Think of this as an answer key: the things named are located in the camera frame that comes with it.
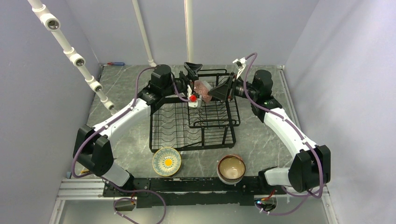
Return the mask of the red blue screwdriver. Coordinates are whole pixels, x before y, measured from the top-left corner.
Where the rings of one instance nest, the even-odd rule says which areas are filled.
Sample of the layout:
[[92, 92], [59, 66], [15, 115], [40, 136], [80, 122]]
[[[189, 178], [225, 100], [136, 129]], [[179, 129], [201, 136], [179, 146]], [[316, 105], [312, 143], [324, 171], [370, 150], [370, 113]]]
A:
[[107, 63], [108, 66], [125, 66], [123, 62], [109, 62]]

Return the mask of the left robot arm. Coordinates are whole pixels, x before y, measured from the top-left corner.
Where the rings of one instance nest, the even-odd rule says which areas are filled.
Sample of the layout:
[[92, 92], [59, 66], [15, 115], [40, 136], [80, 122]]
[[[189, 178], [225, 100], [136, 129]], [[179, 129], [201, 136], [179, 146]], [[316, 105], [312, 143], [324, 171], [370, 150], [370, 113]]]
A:
[[134, 176], [114, 162], [112, 145], [138, 121], [161, 108], [168, 96], [183, 93], [185, 97], [181, 100], [188, 102], [202, 67], [202, 64], [185, 62], [187, 73], [180, 72], [178, 78], [168, 65], [152, 67], [148, 84], [141, 91], [135, 91], [128, 105], [93, 127], [83, 125], [79, 128], [71, 165], [72, 176], [79, 177], [75, 165], [80, 163], [90, 173], [111, 182], [122, 196], [130, 195], [135, 189]]

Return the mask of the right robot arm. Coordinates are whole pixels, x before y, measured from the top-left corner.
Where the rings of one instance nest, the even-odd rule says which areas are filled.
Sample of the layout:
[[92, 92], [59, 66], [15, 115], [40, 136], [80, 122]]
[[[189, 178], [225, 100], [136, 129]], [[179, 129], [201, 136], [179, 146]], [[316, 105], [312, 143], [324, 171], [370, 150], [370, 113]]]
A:
[[267, 168], [259, 172], [257, 187], [264, 194], [275, 186], [292, 187], [296, 192], [320, 196], [331, 179], [331, 151], [309, 139], [291, 121], [283, 106], [272, 95], [272, 75], [267, 70], [257, 70], [252, 83], [230, 75], [225, 81], [208, 91], [220, 100], [234, 97], [246, 98], [252, 112], [282, 141], [293, 158], [289, 168]]

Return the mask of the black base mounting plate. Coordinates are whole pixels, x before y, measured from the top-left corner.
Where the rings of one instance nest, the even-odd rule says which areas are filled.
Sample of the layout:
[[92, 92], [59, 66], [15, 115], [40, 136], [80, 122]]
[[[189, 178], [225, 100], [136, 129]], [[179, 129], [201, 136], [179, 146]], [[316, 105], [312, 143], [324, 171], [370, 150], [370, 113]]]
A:
[[117, 190], [105, 182], [104, 197], [137, 198], [138, 208], [179, 205], [238, 204], [253, 205], [261, 196], [283, 195], [280, 186], [270, 186], [258, 176], [245, 176], [235, 185], [227, 185], [218, 177], [135, 178], [135, 194]]

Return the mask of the brown glazed bowl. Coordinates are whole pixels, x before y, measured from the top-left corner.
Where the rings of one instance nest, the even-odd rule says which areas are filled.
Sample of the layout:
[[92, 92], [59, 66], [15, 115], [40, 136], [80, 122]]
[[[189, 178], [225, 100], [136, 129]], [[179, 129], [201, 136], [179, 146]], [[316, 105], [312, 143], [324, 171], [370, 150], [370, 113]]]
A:
[[239, 183], [245, 173], [246, 165], [243, 159], [236, 154], [224, 156], [217, 164], [218, 178], [227, 185]]

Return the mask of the red patterned bowl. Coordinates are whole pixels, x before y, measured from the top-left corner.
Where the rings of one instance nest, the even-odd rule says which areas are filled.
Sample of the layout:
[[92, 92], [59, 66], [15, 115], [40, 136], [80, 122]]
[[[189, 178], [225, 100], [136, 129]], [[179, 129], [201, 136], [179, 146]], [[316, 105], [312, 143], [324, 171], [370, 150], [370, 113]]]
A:
[[196, 80], [194, 82], [194, 91], [202, 97], [202, 100], [206, 103], [210, 103], [212, 96], [208, 92], [212, 89], [212, 86], [207, 81]]

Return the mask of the aluminium rail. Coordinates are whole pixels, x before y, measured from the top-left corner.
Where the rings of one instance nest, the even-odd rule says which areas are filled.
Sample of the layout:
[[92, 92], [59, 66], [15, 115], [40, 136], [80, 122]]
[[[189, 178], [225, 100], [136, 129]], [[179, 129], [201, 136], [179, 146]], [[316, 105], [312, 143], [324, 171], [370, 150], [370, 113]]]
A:
[[[154, 179], [140, 180], [143, 182], [143, 188], [148, 190], [149, 187], [151, 191], [156, 191], [165, 194], [176, 194], [176, 195], [187, 195], [192, 193], [198, 194], [225, 194], [227, 192], [232, 192], [231, 190], [189, 190], [189, 191], [165, 191], [165, 190], [154, 190]], [[248, 190], [248, 193], [253, 193], [255, 197], [259, 196], [269, 196], [269, 193], [254, 193], [253, 190]], [[100, 179], [63, 179], [58, 191], [57, 200], [110, 200], [119, 199], [122, 197], [131, 197], [133, 193], [119, 192], [114, 186], [106, 181]], [[134, 194], [133, 199], [138, 197], [148, 197], [151, 193], [149, 192], [137, 192]]]

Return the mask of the blue yellow patterned bowl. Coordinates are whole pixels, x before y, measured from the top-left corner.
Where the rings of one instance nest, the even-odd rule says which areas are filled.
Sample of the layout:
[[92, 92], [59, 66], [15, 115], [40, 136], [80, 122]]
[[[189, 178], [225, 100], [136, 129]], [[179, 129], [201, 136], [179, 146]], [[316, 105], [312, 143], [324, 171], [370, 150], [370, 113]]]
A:
[[163, 147], [154, 153], [152, 159], [153, 170], [160, 176], [175, 175], [182, 165], [181, 154], [174, 148]]

